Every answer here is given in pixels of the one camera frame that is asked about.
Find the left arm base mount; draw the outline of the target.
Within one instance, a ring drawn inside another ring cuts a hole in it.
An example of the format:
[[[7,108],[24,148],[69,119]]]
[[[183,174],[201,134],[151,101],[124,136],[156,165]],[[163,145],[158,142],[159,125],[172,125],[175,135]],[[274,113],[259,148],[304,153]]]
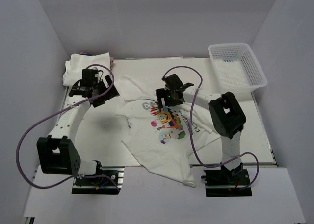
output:
[[[119,191],[112,183],[122,188],[124,167],[102,167],[97,175],[98,178],[75,178],[72,185],[72,194],[80,195],[117,195]]]

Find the white plastic mesh basket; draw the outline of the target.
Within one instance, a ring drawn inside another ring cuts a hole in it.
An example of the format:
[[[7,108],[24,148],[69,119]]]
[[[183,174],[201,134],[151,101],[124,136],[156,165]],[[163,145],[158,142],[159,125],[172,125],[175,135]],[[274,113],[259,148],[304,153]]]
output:
[[[225,91],[249,93],[268,84],[247,43],[214,44],[208,52],[219,85]]]

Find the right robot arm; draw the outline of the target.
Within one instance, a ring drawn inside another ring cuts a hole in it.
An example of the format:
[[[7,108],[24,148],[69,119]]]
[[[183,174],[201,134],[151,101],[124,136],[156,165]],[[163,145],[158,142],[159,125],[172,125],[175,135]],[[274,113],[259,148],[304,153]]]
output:
[[[156,89],[158,107],[178,106],[184,102],[208,108],[215,132],[221,136],[222,159],[220,168],[222,180],[233,184],[243,170],[240,157],[240,136],[246,123],[246,116],[236,97],[231,92],[206,94],[200,88],[189,89],[192,83],[183,84],[176,74],[164,76],[165,87]]]

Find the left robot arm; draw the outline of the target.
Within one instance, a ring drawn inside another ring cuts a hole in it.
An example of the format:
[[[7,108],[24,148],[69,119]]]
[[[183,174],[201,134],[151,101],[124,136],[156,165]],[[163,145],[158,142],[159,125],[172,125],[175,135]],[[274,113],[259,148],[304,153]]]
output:
[[[47,137],[37,141],[41,169],[46,174],[84,175],[92,184],[104,178],[101,163],[85,161],[75,147],[75,137],[90,107],[99,107],[119,95],[109,75],[102,77],[104,66],[90,65],[82,70],[81,79],[72,86],[63,112]]]

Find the white printed cartoon t-shirt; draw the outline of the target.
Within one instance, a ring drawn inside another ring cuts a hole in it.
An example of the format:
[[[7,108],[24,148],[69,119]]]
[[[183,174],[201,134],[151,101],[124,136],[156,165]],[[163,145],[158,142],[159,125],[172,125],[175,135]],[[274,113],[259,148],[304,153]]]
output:
[[[121,141],[131,155],[149,172],[195,187],[189,157],[220,138],[209,111],[194,106],[190,116],[189,103],[158,109],[152,89],[126,75],[115,86]]]

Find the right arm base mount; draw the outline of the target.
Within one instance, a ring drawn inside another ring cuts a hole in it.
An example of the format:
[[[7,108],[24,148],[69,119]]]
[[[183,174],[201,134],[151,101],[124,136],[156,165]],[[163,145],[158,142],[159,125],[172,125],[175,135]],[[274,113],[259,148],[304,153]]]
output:
[[[248,171],[244,169],[232,180],[222,170],[204,170],[201,180],[205,184],[206,197],[251,197]]]

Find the white t-shirt stack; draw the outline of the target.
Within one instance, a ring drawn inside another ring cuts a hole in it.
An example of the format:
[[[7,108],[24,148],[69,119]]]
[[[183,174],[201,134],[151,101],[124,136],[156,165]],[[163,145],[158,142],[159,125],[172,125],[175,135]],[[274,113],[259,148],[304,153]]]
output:
[[[63,85],[72,87],[82,78],[82,70],[92,64],[100,64],[111,68],[113,58],[109,52],[100,55],[88,56],[85,54],[72,54],[70,60],[65,62],[65,73],[63,75]]]

